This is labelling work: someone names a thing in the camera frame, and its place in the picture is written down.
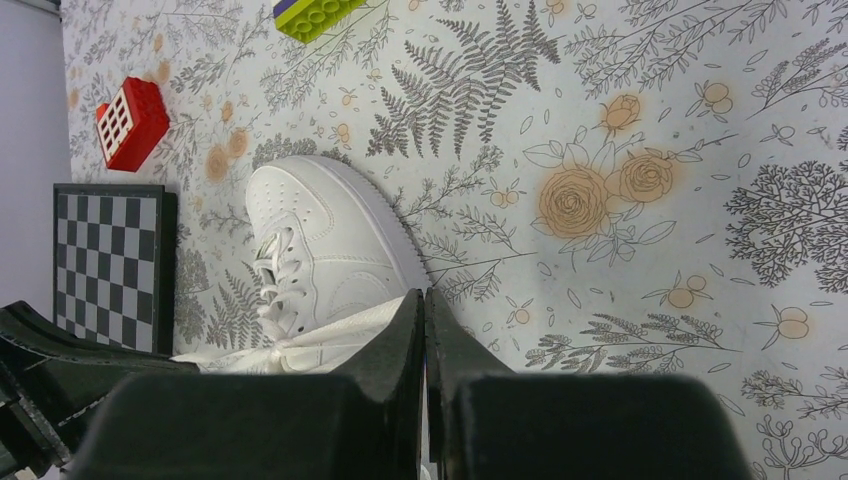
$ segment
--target shoelace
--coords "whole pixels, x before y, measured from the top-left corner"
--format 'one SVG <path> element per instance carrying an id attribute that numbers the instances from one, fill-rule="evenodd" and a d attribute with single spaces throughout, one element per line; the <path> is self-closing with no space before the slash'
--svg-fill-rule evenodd
<path id="1" fill-rule="evenodd" d="M 297 311 L 283 312 L 283 304 L 286 300 L 305 296 L 306 292 L 297 289 L 286 289 L 283 287 L 286 277 L 300 269 L 299 261 L 283 262 L 284 252 L 291 250 L 294 240 L 294 231 L 284 228 L 266 237 L 259 247 L 253 269 L 262 277 L 264 285 L 259 290 L 259 295 L 268 300 L 267 305 L 257 308 L 258 321 L 263 324 L 280 323 L 289 328 L 297 319 Z"/>

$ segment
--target lego brick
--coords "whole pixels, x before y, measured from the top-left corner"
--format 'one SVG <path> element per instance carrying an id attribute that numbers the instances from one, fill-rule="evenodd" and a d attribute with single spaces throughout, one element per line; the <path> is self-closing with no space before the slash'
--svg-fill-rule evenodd
<path id="1" fill-rule="evenodd" d="M 106 167 L 137 171 L 167 132 L 169 122 L 156 84 L 127 78 L 112 102 L 97 110 Z"/>
<path id="2" fill-rule="evenodd" d="M 282 0 L 274 6 L 274 23 L 282 33 L 309 43 L 365 0 Z"/>

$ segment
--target floral wallpaper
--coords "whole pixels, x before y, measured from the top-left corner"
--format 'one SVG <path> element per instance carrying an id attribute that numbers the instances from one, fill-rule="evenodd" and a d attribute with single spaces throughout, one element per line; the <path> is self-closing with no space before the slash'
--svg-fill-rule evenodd
<path id="1" fill-rule="evenodd" d="M 318 154 L 385 194 L 518 371 L 695 376 L 759 479 L 848 479 L 848 1 L 368 0 L 302 45 L 253 0 L 63 2 L 78 182 L 180 196 L 179 353 L 263 342 L 244 187 Z M 106 171 L 94 111 L 171 128 Z"/>

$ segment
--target fern leaf print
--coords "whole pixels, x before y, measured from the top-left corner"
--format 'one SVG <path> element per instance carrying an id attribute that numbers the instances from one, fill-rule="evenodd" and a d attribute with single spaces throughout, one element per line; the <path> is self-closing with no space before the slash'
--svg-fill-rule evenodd
<path id="1" fill-rule="evenodd" d="M 417 46 L 407 41 L 407 55 L 419 72 L 392 74 L 408 101 L 382 87 L 388 115 L 377 114 L 371 129 L 368 154 L 395 151 L 409 156 L 409 136 L 419 156 L 424 155 L 424 135 L 430 152 L 438 156 L 446 130 L 453 129 L 453 151 L 459 156 L 470 131 L 483 143 L 492 141 L 498 112 L 519 85 L 540 89 L 536 65 L 540 60 L 560 62 L 556 41 L 542 31 L 536 5 L 531 0 L 523 22 L 513 17 L 505 0 L 496 2 L 496 27 L 479 23 L 439 20 L 459 40 L 462 50 Z"/>

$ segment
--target white sneaker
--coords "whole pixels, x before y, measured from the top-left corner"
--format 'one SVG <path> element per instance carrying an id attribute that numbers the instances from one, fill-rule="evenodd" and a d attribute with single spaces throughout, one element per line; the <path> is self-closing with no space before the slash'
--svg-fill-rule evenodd
<path id="1" fill-rule="evenodd" d="M 275 160 L 253 173 L 246 205 L 258 242 L 254 268 L 268 301 L 259 308 L 258 321 L 274 345 L 224 357 L 184 355 L 176 360 L 216 369 L 224 368 L 221 362 L 226 359 L 226 371 L 323 371 L 325 365 L 340 363 L 334 360 L 353 355 L 358 350 L 350 348 L 354 343 L 361 348 L 370 341 L 394 311 L 365 323 L 349 317 L 431 285 L 386 200 L 341 162 L 315 156 Z M 349 325 L 326 328 L 342 319 Z M 382 327 L 374 333 L 377 323 Z M 341 342 L 348 348 L 317 348 L 328 338 L 339 341 L 340 332 L 353 335 L 354 327 L 362 328 L 362 335 L 356 342 Z M 297 352 L 297 358 L 281 358 L 282 350 Z"/>

